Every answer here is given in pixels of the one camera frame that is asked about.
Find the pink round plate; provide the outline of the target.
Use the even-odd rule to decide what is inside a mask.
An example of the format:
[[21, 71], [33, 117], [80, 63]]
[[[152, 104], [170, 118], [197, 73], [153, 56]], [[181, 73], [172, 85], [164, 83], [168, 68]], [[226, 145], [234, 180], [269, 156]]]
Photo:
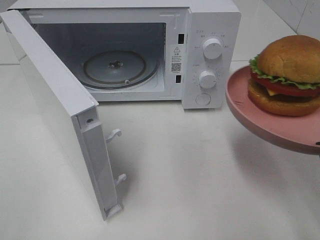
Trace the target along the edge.
[[319, 155], [320, 111], [306, 116], [281, 116], [258, 108], [248, 97], [250, 66], [235, 71], [227, 80], [225, 95], [234, 117], [250, 132], [278, 147]]

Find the burger with lettuce and tomato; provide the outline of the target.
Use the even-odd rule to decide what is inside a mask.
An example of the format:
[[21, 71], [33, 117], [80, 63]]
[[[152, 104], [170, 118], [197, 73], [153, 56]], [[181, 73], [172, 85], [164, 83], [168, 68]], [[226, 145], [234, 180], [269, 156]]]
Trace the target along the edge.
[[320, 42], [290, 35], [270, 43], [249, 61], [248, 97], [260, 109], [300, 117], [320, 107]]

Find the round white door button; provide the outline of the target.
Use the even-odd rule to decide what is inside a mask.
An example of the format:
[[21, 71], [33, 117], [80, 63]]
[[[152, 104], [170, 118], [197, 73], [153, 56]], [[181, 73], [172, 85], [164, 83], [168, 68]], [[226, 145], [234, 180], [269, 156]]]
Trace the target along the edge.
[[195, 98], [195, 102], [200, 106], [207, 106], [211, 102], [211, 96], [207, 93], [201, 93]]

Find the white dial knob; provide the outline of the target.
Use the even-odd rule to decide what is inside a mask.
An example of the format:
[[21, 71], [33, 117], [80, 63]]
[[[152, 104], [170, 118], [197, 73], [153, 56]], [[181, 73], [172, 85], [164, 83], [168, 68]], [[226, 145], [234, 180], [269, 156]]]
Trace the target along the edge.
[[223, 44], [221, 40], [215, 36], [211, 36], [207, 38], [202, 43], [203, 55], [209, 60], [214, 60], [218, 58], [222, 54], [222, 51], [223, 51]]
[[199, 84], [201, 88], [211, 89], [217, 83], [217, 76], [213, 71], [205, 70], [199, 75]]

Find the white microwave door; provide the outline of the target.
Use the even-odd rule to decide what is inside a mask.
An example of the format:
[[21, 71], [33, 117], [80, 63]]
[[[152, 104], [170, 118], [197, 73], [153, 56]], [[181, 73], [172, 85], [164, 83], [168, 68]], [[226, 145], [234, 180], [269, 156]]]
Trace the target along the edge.
[[106, 220], [121, 210], [98, 102], [17, 10], [1, 20], [44, 121]]

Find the white microwave oven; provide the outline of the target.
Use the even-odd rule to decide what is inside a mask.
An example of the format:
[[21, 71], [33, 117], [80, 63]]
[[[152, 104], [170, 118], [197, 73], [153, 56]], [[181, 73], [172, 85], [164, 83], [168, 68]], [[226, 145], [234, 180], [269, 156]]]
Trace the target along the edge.
[[[219, 108], [233, 56], [241, 13], [231, 0], [18, 0], [17, 10], [99, 103], [180, 101], [184, 109]], [[222, 42], [208, 59], [202, 43]], [[134, 51], [159, 60], [147, 81], [121, 89], [85, 86], [83, 65], [107, 51]], [[199, 75], [212, 71], [216, 85], [205, 89]], [[208, 105], [196, 97], [208, 94]]]

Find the glass microwave turntable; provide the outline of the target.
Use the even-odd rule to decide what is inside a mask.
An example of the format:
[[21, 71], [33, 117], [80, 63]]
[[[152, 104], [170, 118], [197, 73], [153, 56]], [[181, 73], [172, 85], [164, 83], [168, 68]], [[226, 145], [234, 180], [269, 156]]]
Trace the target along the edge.
[[85, 86], [98, 90], [133, 87], [150, 79], [160, 61], [153, 56], [128, 50], [112, 50], [90, 57], [83, 64]]

